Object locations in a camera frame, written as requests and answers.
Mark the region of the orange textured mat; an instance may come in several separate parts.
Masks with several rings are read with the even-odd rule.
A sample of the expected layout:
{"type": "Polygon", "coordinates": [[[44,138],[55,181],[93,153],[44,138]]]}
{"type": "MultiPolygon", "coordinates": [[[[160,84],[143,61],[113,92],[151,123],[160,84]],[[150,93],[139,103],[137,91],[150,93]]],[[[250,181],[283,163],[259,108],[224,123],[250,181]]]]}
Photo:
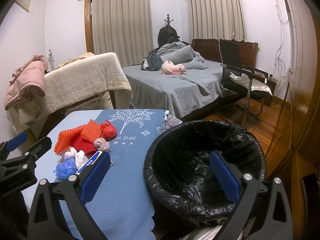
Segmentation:
{"type": "Polygon", "coordinates": [[[54,146],[54,153],[59,155],[67,146],[70,145],[71,140],[84,130],[85,126],[86,125],[82,125],[76,128],[61,131],[54,146]]]}

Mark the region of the white tissue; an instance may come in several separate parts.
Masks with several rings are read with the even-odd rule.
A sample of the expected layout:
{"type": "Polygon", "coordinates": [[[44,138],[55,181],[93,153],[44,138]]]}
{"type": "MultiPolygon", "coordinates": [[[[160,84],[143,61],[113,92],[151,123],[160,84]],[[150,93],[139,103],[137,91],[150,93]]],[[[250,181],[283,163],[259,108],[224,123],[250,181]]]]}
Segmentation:
{"type": "Polygon", "coordinates": [[[77,169],[80,169],[88,161],[88,157],[84,151],[77,151],[74,147],[68,146],[61,153],[63,159],[73,158],[77,169]]]}

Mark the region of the red cloth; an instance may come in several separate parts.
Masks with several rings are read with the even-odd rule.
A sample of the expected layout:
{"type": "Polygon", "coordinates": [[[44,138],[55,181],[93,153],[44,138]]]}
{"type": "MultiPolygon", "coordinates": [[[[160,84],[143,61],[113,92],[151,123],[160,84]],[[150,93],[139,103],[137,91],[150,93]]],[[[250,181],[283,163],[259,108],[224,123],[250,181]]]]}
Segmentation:
{"type": "Polygon", "coordinates": [[[85,155],[92,156],[97,151],[93,143],[84,139],[80,134],[71,140],[71,146],[77,151],[83,151],[85,155]]]}

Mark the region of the orange spiky silicone mat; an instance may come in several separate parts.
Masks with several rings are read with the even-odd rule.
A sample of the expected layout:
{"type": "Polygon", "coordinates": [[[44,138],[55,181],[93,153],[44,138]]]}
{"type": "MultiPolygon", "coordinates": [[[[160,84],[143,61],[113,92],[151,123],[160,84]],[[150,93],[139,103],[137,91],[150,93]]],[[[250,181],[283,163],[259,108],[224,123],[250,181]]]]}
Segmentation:
{"type": "Polygon", "coordinates": [[[101,137],[102,131],[100,125],[94,120],[89,120],[81,132],[81,137],[90,143],[94,143],[96,139],[101,137]]]}

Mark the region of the pink sock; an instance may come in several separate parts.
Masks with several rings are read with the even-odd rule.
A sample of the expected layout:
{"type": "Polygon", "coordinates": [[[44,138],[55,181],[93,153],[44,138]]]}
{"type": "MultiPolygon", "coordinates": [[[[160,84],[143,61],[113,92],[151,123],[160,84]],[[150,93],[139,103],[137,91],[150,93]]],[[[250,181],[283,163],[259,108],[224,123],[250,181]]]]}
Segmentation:
{"type": "Polygon", "coordinates": [[[97,138],[94,141],[93,146],[99,151],[110,152],[110,144],[104,138],[97,138]]]}

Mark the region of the red plastic bag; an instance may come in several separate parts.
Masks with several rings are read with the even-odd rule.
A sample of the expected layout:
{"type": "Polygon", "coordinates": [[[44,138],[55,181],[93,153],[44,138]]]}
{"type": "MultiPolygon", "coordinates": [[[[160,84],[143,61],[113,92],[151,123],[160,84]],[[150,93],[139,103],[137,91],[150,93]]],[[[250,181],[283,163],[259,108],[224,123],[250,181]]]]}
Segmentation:
{"type": "Polygon", "coordinates": [[[100,124],[100,130],[102,137],[106,141],[111,141],[117,136],[116,128],[108,120],[100,124]]]}

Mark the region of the blue mesh sponge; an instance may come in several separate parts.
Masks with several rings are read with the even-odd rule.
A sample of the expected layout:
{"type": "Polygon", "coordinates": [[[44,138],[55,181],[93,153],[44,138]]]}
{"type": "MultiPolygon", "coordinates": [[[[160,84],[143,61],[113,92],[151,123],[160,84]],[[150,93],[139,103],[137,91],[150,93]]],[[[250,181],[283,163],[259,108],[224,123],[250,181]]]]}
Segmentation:
{"type": "Polygon", "coordinates": [[[77,167],[73,157],[65,159],[62,163],[57,164],[55,174],[60,180],[66,180],[69,176],[76,174],[77,167]]]}

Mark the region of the wooden wardrobe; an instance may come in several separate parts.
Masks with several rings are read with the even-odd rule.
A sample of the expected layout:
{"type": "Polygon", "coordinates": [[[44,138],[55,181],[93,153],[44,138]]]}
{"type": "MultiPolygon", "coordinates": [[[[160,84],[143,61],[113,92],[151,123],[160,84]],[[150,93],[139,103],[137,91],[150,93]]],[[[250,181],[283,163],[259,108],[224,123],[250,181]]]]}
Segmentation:
{"type": "Polygon", "coordinates": [[[276,174],[303,142],[319,90],[318,24],[304,0],[285,0],[291,34],[291,66],[276,133],[266,156],[267,176],[276,174]]]}

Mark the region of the pink jacket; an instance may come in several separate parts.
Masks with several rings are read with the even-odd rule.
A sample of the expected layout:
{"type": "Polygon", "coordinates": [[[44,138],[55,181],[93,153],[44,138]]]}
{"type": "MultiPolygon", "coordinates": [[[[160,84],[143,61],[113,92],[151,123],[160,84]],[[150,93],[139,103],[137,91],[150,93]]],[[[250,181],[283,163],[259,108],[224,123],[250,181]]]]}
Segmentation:
{"type": "Polygon", "coordinates": [[[15,69],[4,97],[4,109],[7,111],[35,96],[44,97],[44,75],[47,70],[48,61],[42,54],[33,55],[23,66],[15,69]]]}

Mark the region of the beige quilt on rack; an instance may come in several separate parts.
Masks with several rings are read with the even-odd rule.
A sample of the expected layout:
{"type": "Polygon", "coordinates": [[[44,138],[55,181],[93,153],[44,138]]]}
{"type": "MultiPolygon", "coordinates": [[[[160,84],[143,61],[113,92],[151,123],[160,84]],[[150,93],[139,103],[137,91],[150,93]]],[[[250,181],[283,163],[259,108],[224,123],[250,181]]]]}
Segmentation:
{"type": "Polygon", "coordinates": [[[116,53],[87,57],[44,75],[44,96],[7,110],[16,133],[62,108],[113,91],[116,108],[128,108],[132,90],[116,53]]]}

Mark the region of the bed with grey sheet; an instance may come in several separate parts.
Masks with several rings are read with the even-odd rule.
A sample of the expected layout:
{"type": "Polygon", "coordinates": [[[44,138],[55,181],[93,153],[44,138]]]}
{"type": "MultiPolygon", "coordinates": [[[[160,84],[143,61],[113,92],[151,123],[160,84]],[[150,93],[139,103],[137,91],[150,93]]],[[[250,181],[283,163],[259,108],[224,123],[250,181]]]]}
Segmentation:
{"type": "Polygon", "coordinates": [[[182,75],[141,70],[138,65],[124,67],[132,89],[131,105],[168,110],[171,115],[183,119],[195,110],[236,94],[221,87],[221,64],[205,60],[204,66],[204,70],[190,69],[182,75]]]}

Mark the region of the dark grey clothes pile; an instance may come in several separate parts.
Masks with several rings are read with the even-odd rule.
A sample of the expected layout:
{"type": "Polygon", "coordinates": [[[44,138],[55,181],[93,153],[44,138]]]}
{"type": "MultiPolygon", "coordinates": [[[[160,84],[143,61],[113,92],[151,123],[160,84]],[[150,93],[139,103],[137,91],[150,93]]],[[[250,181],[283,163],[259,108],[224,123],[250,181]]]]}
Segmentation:
{"type": "Polygon", "coordinates": [[[151,50],[147,57],[142,60],[141,70],[159,71],[163,60],[157,55],[157,49],[151,50]]]}

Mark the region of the pink plush toy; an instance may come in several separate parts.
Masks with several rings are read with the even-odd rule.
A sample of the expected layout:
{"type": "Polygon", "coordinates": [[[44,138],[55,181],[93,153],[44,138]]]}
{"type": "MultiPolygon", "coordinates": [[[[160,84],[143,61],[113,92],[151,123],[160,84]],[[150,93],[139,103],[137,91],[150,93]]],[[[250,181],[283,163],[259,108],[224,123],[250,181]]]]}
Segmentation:
{"type": "Polygon", "coordinates": [[[179,63],[174,64],[171,61],[165,61],[161,66],[161,73],[166,75],[181,75],[187,71],[187,68],[179,63]]]}

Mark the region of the coat stand with black coat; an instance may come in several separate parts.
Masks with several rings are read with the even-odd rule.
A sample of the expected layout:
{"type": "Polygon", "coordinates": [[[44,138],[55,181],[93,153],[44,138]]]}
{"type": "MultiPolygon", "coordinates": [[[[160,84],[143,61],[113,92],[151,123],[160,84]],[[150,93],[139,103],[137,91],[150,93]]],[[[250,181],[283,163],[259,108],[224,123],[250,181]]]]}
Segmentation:
{"type": "Polygon", "coordinates": [[[165,44],[180,41],[180,37],[178,36],[176,29],[170,25],[173,20],[170,19],[169,14],[167,14],[167,18],[164,21],[166,22],[166,25],[159,30],[157,38],[159,47],[162,47],[165,44]]]}

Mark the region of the right beige curtain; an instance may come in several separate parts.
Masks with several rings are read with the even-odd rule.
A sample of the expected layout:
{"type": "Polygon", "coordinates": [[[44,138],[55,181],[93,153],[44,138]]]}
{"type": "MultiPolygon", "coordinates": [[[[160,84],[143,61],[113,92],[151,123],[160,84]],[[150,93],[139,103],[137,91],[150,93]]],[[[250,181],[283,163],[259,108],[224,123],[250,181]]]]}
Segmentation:
{"type": "Polygon", "coordinates": [[[189,0],[192,39],[247,41],[240,0],[189,0]]]}

